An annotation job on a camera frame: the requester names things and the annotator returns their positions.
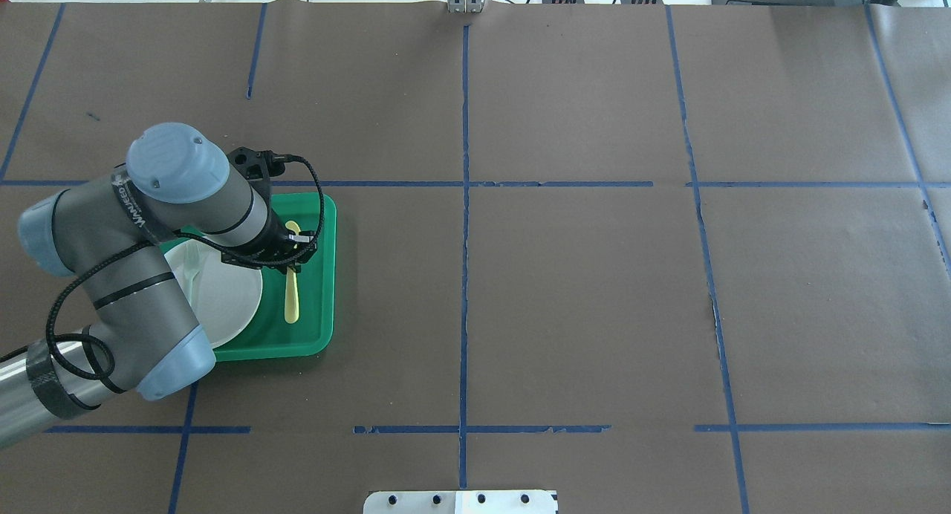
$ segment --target black strap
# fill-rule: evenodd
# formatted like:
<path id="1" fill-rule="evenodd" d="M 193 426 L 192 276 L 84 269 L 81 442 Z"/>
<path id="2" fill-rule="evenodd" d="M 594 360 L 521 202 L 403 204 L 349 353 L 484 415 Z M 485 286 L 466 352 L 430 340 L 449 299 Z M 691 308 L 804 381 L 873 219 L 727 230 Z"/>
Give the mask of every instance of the black strap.
<path id="1" fill-rule="evenodd" d="M 112 169 L 112 192 L 119 199 L 119 205 L 126 211 L 129 220 L 142 230 L 142 236 L 150 243 L 162 244 L 175 239 L 175 232 L 157 219 L 149 206 L 141 203 L 145 195 L 132 183 L 125 166 Z"/>
<path id="2" fill-rule="evenodd" d="M 27 348 L 27 378 L 44 408 L 60 419 L 74 419 L 99 408 L 99 405 L 86 405 L 62 387 L 44 341 L 33 342 Z"/>
<path id="3" fill-rule="evenodd" d="M 82 328 L 82 334 L 89 335 L 89 325 L 86 325 Z M 89 366 L 92 368 L 92 372 L 97 375 L 103 374 L 102 366 L 99 365 L 99 359 L 96 358 L 94 351 L 92 351 L 92 345 L 88 341 L 82 342 L 82 352 L 85 352 L 85 361 L 89 362 Z M 112 393 L 126 393 L 125 389 L 119 388 L 118 385 L 112 382 L 112 379 L 109 377 L 103 377 L 99 379 L 103 383 L 103 386 L 109 388 L 109 391 Z"/>

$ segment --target blue tape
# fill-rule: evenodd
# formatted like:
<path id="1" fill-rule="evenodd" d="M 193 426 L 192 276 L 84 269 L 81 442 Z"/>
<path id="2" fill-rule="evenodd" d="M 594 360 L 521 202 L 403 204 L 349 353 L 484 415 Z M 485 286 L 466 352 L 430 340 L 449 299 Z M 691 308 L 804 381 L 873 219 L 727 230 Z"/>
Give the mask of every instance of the blue tape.
<path id="1" fill-rule="evenodd" d="M 172 481 L 172 493 L 169 498 L 169 514 L 175 514 L 178 508 L 178 496 L 181 490 L 181 475 L 184 473 L 184 459 L 188 454 L 188 436 L 191 435 L 191 418 L 195 413 L 195 399 L 198 396 L 198 383 L 193 383 L 188 390 L 188 406 L 184 412 L 184 425 L 181 426 L 181 442 L 179 443 L 179 458 L 175 464 L 175 479 Z"/>
<path id="2" fill-rule="evenodd" d="M 13 135 L 10 136 L 10 145 L 7 145 L 7 155 L 4 156 L 3 164 L 0 164 L 0 181 L 7 175 L 7 168 L 10 168 L 10 161 L 13 159 L 13 151 L 16 149 L 16 141 L 20 138 L 20 131 L 23 129 L 23 122 L 27 120 L 27 112 L 30 111 L 30 104 L 33 103 L 33 95 L 36 92 L 36 86 L 40 83 L 40 75 L 43 74 L 43 68 L 47 66 L 47 58 L 50 57 L 50 50 L 53 47 L 53 41 L 56 38 L 56 32 L 59 30 L 62 22 L 62 13 L 65 12 L 65 3 L 61 3 L 56 12 L 56 19 L 53 21 L 53 27 L 50 29 L 50 37 L 47 38 L 47 46 L 43 49 L 43 55 L 40 56 L 40 63 L 36 66 L 36 73 L 33 74 L 33 81 L 30 84 L 30 90 L 27 92 L 27 99 L 23 102 L 23 108 L 20 110 L 20 116 L 16 119 L 16 126 L 13 128 Z"/>
<path id="3" fill-rule="evenodd" d="M 455 425 L 355 426 L 354 434 L 458 434 Z"/>
<path id="4" fill-rule="evenodd" d="M 275 186 L 314 186 L 313 180 L 276 180 Z M 328 188 L 461 188 L 452 181 L 390 181 L 390 180 L 322 180 Z"/>
<path id="5" fill-rule="evenodd" d="M 466 434 L 600 434 L 610 425 L 469 425 Z M 455 425 L 355 426 L 354 434 L 458 434 Z"/>
<path id="6" fill-rule="evenodd" d="M 710 261 L 710 244 L 707 243 L 707 225 L 704 224 L 702 202 L 700 199 L 699 179 L 693 158 L 693 144 L 690 142 L 690 133 L 687 131 L 687 99 L 684 97 L 684 82 L 680 73 L 680 57 L 677 53 L 677 38 L 673 30 L 673 14 L 670 6 L 663 6 L 666 11 L 666 29 L 670 38 L 670 55 L 673 58 L 673 75 L 677 83 L 677 99 L 680 104 L 680 118 L 684 129 L 684 144 L 689 156 L 690 180 L 692 180 L 693 203 L 697 214 L 697 226 L 700 227 L 700 244 L 704 254 L 704 267 L 707 270 L 707 290 L 710 292 L 710 303 L 713 304 L 713 322 L 716 330 L 717 351 L 720 354 L 720 376 L 723 380 L 723 392 L 727 399 L 727 419 L 730 421 L 730 439 L 733 442 L 733 465 L 736 470 L 736 483 L 740 492 L 740 507 L 743 514 L 750 514 L 750 500 L 747 497 L 747 478 L 743 470 L 743 454 L 740 451 L 740 434 L 736 429 L 736 409 L 733 406 L 733 388 L 730 386 L 730 366 L 727 364 L 727 347 L 723 340 L 723 327 L 720 322 L 720 304 L 716 296 L 716 283 L 713 281 L 713 263 Z"/>
<path id="7" fill-rule="evenodd" d="M 610 425 L 472 425 L 472 434 L 600 434 L 611 429 Z"/>
<path id="8" fill-rule="evenodd" d="M 856 188 L 856 189 L 917 189 L 915 182 L 699 182 L 702 188 Z M 686 186 L 692 188 L 693 182 Z"/>
<path id="9" fill-rule="evenodd" d="M 928 430 L 951 432 L 951 423 L 750 423 L 737 425 L 740 432 L 870 432 L 871 430 Z M 694 432 L 730 432 L 728 425 L 698 425 Z"/>
<path id="10" fill-rule="evenodd" d="M 58 425 L 47 434 L 180 434 L 180 426 Z"/>
<path id="11" fill-rule="evenodd" d="M 193 426 L 191 434 L 250 434 L 250 426 Z"/>
<path id="12" fill-rule="evenodd" d="M 81 186 L 88 180 L 3 180 L 0 186 Z"/>
<path id="13" fill-rule="evenodd" d="M 472 182 L 475 188 L 652 188 L 653 182 Z"/>
<path id="14" fill-rule="evenodd" d="M 462 319 L 459 328 L 459 489 L 465 490 L 469 394 L 469 26 L 462 27 Z"/>
<path id="15" fill-rule="evenodd" d="M 938 242 L 938 249 L 941 251 L 942 262 L 944 263 L 944 271 L 948 274 L 948 278 L 951 278 L 951 259 L 948 257 L 947 244 L 944 243 L 944 234 L 941 233 L 941 225 L 938 225 L 938 217 L 935 215 L 935 206 L 931 203 L 931 197 L 928 195 L 927 186 L 924 183 L 924 176 L 921 175 L 921 167 L 918 165 L 918 156 L 915 154 L 915 149 L 911 145 L 911 137 L 908 136 L 908 129 L 906 123 L 904 122 L 904 117 L 901 115 L 901 109 L 898 107 L 898 99 L 895 97 L 895 90 L 891 84 L 891 77 L 889 77 L 889 71 L 886 70 L 886 60 L 882 57 L 882 49 L 879 47 L 879 36 L 875 31 L 875 22 L 872 20 L 872 10 L 870 6 L 866 4 L 866 22 L 869 24 L 869 34 L 872 38 L 872 50 L 875 51 L 875 59 L 879 64 L 879 70 L 882 71 L 882 80 L 886 84 L 886 91 L 889 94 L 889 102 L 891 102 L 892 110 L 895 112 L 895 119 L 898 122 L 898 127 L 901 132 L 901 140 L 904 142 L 904 148 L 908 152 L 908 157 L 911 160 L 911 168 L 915 171 L 915 179 L 918 180 L 918 188 L 921 189 L 921 198 L 924 199 L 925 205 L 927 205 L 928 217 L 931 221 L 931 230 L 935 234 L 935 240 Z"/>
<path id="16" fill-rule="evenodd" d="M 258 54 L 261 53 L 261 37 L 264 35 L 264 17 L 267 14 L 267 4 L 261 4 L 261 15 L 258 16 L 258 34 L 254 38 L 254 53 L 251 54 L 251 69 L 247 73 L 247 92 L 244 97 L 251 99 L 254 91 L 254 73 L 258 70 Z"/>

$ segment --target plastic spoon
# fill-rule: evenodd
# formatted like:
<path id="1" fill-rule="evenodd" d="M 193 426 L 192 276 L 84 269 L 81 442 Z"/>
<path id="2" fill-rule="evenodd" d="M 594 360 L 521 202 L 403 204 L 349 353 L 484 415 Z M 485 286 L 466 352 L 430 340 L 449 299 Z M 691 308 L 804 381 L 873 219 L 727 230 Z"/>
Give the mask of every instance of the plastic spoon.
<path id="1" fill-rule="evenodd" d="M 300 226 L 294 221 L 288 221 L 288 230 L 300 233 Z M 300 318 L 300 303 L 296 292 L 296 273 L 288 268 L 288 286 L 285 288 L 285 321 L 294 324 Z"/>
<path id="2" fill-rule="evenodd" d="M 201 257 L 198 253 L 198 244 L 189 241 L 184 246 L 184 262 L 181 264 L 181 275 L 184 278 L 184 298 L 194 310 L 195 307 L 195 278 L 201 273 Z"/>

